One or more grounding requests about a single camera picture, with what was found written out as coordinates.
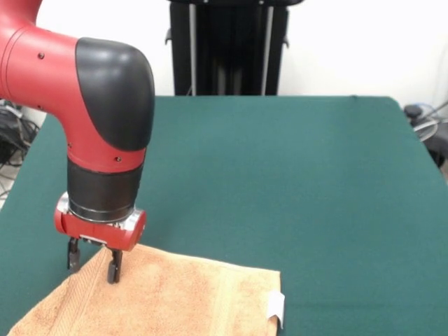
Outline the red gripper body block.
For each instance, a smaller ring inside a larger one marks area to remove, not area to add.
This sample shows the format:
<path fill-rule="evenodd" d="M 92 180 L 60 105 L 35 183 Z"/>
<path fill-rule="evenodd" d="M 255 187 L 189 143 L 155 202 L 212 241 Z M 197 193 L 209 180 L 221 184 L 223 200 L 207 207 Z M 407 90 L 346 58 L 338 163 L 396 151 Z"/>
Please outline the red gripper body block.
<path fill-rule="evenodd" d="M 54 222 L 56 230 L 61 234 L 85 239 L 110 249 L 131 251 L 144 232 L 146 212 L 134 208 L 131 214 L 120 222 L 92 222 L 79 218 L 70 211 L 69 196 L 64 192 L 58 200 Z"/>

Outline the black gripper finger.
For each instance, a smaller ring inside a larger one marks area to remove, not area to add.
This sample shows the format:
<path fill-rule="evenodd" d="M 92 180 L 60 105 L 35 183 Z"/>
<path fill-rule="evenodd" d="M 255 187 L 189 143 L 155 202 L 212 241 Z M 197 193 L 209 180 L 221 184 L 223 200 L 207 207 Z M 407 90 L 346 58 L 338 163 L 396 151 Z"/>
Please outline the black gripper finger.
<path fill-rule="evenodd" d="M 117 284 L 120 281 L 120 272 L 123 259 L 123 252 L 117 249 L 110 249 L 111 257 L 108 264 L 107 282 L 109 284 Z"/>
<path fill-rule="evenodd" d="M 67 262 L 66 267 L 70 273 L 77 273 L 80 269 L 81 251 L 78 248 L 78 240 L 71 237 L 67 246 Z"/>

